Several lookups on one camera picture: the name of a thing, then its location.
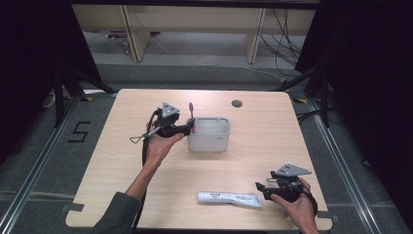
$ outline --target desk leg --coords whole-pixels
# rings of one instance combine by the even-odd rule
[[[265,13],[266,9],[258,9],[257,22],[254,29],[255,31],[253,34],[247,34],[244,39],[246,57],[248,59],[248,63],[250,64],[255,63],[259,44],[259,36],[261,34],[262,25],[264,24]]]
[[[124,15],[125,25],[127,26],[128,41],[130,43],[131,56],[134,61],[141,61],[146,45],[149,42],[149,32],[139,24],[138,19],[133,19],[134,14],[129,13],[128,6],[120,6]]]

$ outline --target desk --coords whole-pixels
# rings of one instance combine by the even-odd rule
[[[233,107],[238,99],[242,107]],[[226,117],[231,122],[228,148],[222,153],[192,153],[187,139],[170,151],[148,187],[141,228],[289,230],[296,229],[283,210],[265,201],[255,181],[266,182],[270,171],[290,163],[308,170],[320,211],[327,211],[313,164],[289,97],[285,93],[240,91],[122,90],[111,109],[94,154],[74,199],[81,212],[70,211],[72,227],[93,226],[116,191],[125,191],[141,168],[141,143],[130,137],[145,132],[145,124],[162,102],[180,109],[182,125],[190,117]],[[259,194],[262,209],[233,205],[201,205],[199,191]],[[316,218],[320,230],[330,218]]]

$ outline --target person's right hand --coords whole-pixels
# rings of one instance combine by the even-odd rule
[[[304,191],[310,193],[310,184],[304,178],[299,177],[299,179],[304,185]],[[285,201],[277,194],[271,194],[271,198],[284,208],[285,212],[282,217],[290,217],[303,234],[319,233],[314,219],[313,205],[305,194],[301,194],[298,200],[293,203]]]

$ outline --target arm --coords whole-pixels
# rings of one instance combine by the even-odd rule
[[[153,175],[167,157],[173,145],[184,138],[178,134],[169,138],[153,135],[148,143],[146,163],[125,193],[116,193],[104,216],[92,233],[130,233],[133,219]]]
[[[310,193],[310,184],[304,178],[300,177],[299,179],[304,185],[304,189]],[[319,233],[314,218],[313,205],[306,195],[301,194],[300,198],[293,203],[285,201],[277,194],[271,194],[271,198],[284,208],[285,213],[282,217],[289,216],[303,234]]]

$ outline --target gray carpet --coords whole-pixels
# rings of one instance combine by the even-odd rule
[[[280,80],[274,76],[243,68],[99,65],[98,70],[103,82],[115,89],[269,91],[281,85]],[[276,69],[259,71],[291,79],[279,74]],[[282,72],[298,74],[292,70]],[[85,89],[95,89],[89,84],[82,85]],[[290,89],[291,97],[302,97],[304,87],[305,82]],[[92,101],[80,101],[77,104],[12,233],[88,233],[87,229],[73,229],[65,225],[67,212],[64,206],[70,204],[76,194],[113,101],[113,97],[94,97]],[[310,111],[308,104],[294,103],[293,107],[296,113]],[[8,207],[13,192],[19,189],[39,155],[53,129],[54,116],[52,108],[42,111],[26,137],[21,140],[20,152],[10,155],[0,166],[0,211],[5,211]],[[329,119],[330,131],[383,233],[410,233],[380,181],[371,170],[360,163],[362,155],[339,115],[335,111],[329,111]],[[89,132],[85,141],[68,142],[78,139],[79,136],[73,135],[72,132],[79,121],[90,122],[82,125],[80,129]],[[366,233],[314,117],[306,119],[301,124],[301,130],[319,176],[327,207],[333,216],[330,233]]]

